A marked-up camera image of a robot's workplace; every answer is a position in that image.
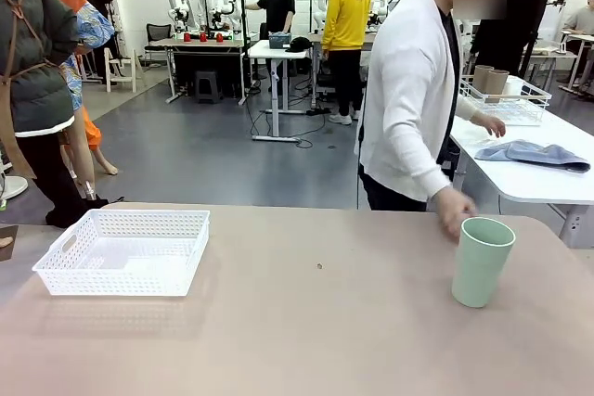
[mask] blue cloth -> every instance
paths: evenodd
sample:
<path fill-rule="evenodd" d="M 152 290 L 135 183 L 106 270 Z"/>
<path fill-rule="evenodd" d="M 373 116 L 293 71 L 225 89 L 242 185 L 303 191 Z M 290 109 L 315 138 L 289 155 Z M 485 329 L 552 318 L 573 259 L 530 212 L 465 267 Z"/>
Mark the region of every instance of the blue cloth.
<path fill-rule="evenodd" d="M 115 33 L 110 22 L 88 3 L 84 4 L 76 14 L 76 21 L 78 38 L 85 48 L 99 48 Z M 72 107 L 76 111 L 83 106 L 83 80 L 78 70 L 76 56 L 71 55 L 60 68 L 71 91 Z"/>
<path fill-rule="evenodd" d="M 590 163 L 587 160 L 577 157 L 561 146 L 542 147 L 522 140 L 484 148 L 476 154 L 475 158 L 483 161 L 527 162 L 578 173 L 586 173 L 590 170 Z"/>

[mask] white wire basket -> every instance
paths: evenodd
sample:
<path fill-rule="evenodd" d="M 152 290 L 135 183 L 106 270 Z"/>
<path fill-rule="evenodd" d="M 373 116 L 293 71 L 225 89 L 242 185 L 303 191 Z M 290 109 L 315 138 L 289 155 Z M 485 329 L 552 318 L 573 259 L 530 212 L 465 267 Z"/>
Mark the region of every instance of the white wire basket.
<path fill-rule="evenodd" d="M 89 211 L 33 267 L 53 296 L 183 297 L 208 211 Z"/>
<path fill-rule="evenodd" d="M 521 95 L 486 95 L 472 86 L 474 76 L 462 76 L 460 94 L 480 111 L 500 118 L 506 125 L 539 126 L 552 95 L 523 81 Z"/>

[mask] black pants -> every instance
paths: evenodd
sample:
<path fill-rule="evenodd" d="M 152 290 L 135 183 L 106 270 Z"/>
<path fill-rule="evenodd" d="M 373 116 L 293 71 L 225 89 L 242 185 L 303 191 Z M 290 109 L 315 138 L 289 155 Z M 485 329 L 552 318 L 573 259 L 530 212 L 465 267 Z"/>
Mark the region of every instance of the black pants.
<path fill-rule="evenodd" d="M 328 62 L 338 97 L 339 112 L 347 116 L 351 103 L 355 111 L 360 110 L 363 102 L 363 88 L 359 74 L 361 50 L 330 51 Z"/>
<path fill-rule="evenodd" d="M 578 41 L 578 40 L 569 41 L 567 43 L 567 49 L 577 56 L 577 53 L 579 53 L 579 49 L 580 49 L 581 45 L 582 45 L 582 41 Z M 584 45 L 584 52 L 582 53 L 582 57 L 579 59 L 579 61 L 574 61 L 574 65 L 572 67 L 571 73 L 574 72 L 575 64 L 577 64 L 577 78 L 576 78 L 577 81 L 579 81 L 579 78 L 582 76 L 582 74 L 584 74 L 584 69 L 586 68 L 586 64 L 588 63 L 588 54 L 590 52 L 590 48 L 592 48 L 591 44 Z"/>
<path fill-rule="evenodd" d="M 81 198 L 59 151 L 58 134 L 17 138 L 39 190 L 50 199 L 61 219 L 78 221 L 88 207 Z"/>
<path fill-rule="evenodd" d="M 427 203 L 415 201 L 381 185 L 365 173 L 363 166 L 359 166 L 359 177 L 368 193 L 368 202 L 372 211 L 425 212 L 427 210 Z"/>

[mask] folded towel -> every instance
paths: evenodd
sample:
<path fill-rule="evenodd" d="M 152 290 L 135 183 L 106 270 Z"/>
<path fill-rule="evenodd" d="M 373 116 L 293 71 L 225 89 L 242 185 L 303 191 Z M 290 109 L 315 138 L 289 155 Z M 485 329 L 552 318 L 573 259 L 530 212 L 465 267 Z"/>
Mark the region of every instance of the folded towel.
<path fill-rule="evenodd" d="M 590 163 L 561 146 L 542 147 L 527 141 L 513 141 L 500 146 L 485 148 L 475 158 L 483 161 L 519 161 L 545 167 L 586 173 Z"/>

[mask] light green cup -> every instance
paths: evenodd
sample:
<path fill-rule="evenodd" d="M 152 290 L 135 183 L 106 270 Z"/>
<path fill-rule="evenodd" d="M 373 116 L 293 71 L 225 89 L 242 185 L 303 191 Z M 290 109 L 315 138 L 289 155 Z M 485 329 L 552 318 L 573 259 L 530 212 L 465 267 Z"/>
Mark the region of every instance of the light green cup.
<path fill-rule="evenodd" d="M 454 298 L 465 306 L 483 308 L 515 242 L 516 235 L 503 223 L 481 217 L 466 220 L 456 252 Z"/>

